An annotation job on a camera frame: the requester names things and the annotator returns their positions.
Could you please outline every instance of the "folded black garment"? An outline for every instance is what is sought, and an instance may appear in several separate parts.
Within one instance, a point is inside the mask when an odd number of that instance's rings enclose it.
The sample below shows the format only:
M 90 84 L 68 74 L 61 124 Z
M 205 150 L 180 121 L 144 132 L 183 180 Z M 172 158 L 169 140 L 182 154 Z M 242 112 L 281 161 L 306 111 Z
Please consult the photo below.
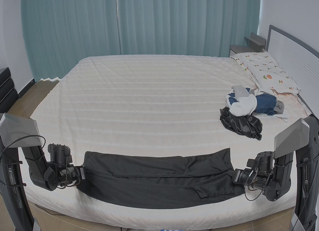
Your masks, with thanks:
M 257 139 L 258 141 L 261 140 L 260 133 L 263 129 L 263 125 L 261 121 L 253 115 L 235 117 L 229 112 L 229 108 L 225 107 L 220 109 L 220 121 L 224 127 L 230 131 Z
M 86 152 L 77 188 L 98 200 L 145 209 L 178 209 L 244 193 L 233 184 L 230 149 L 191 157 L 136 157 Z

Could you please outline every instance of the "headboard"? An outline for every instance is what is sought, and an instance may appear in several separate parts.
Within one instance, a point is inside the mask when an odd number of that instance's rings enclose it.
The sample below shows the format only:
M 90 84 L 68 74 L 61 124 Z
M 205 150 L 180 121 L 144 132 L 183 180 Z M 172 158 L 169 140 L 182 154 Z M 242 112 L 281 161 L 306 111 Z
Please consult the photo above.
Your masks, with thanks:
M 299 97 L 319 118 L 319 52 L 272 25 L 266 51 L 301 88 Z

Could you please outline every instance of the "bed sheet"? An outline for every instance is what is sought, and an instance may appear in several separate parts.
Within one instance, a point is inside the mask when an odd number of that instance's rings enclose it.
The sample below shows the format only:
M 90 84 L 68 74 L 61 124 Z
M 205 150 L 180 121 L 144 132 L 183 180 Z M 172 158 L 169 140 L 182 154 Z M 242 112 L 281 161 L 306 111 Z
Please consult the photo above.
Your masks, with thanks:
M 48 143 L 70 147 L 74 165 L 86 151 L 134 156 L 191 156 L 231 148 L 234 168 L 248 158 L 273 151 L 274 137 L 305 110 L 293 94 L 278 99 L 289 121 L 254 113 L 262 124 L 257 141 L 226 130 L 220 109 L 232 85 L 256 87 L 233 58 L 177 55 L 118 55 L 81 60 L 47 97 L 31 118 Z M 47 159 L 50 155 L 45 150 Z M 46 191 L 32 184 L 21 166 L 27 198 L 48 209 L 86 221 L 134 229 L 211 229 L 251 221 L 293 207 L 296 167 L 290 191 L 276 202 L 264 196 L 183 209 L 137 209 L 91 198 L 76 188 Z M 248 193 L 254 198 L 256 193 Z

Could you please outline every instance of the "pillowcase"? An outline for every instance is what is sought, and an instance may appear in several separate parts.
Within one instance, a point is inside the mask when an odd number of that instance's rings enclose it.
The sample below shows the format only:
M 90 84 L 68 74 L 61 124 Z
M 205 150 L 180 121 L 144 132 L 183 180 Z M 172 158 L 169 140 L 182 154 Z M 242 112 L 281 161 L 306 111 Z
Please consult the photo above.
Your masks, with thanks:
M 237 53 L 233 57 L 247 71 L 260 89 L 277 93 L 299 93 L 300 88 L 267 53 Z

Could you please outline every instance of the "white wall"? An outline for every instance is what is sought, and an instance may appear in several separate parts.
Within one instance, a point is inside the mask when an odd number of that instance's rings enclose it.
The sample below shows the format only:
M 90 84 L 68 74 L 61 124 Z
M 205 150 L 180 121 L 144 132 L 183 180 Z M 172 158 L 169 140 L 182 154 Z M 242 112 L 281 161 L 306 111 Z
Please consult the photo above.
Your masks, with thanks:
M 32 79 L 21 23 L 21 0 L 0 0 L 0 69 L 9 67 L 19 93 Z
M 319 0 L 261 0 L 258 35 L 267 39 L 270 24 L 319 51 Z

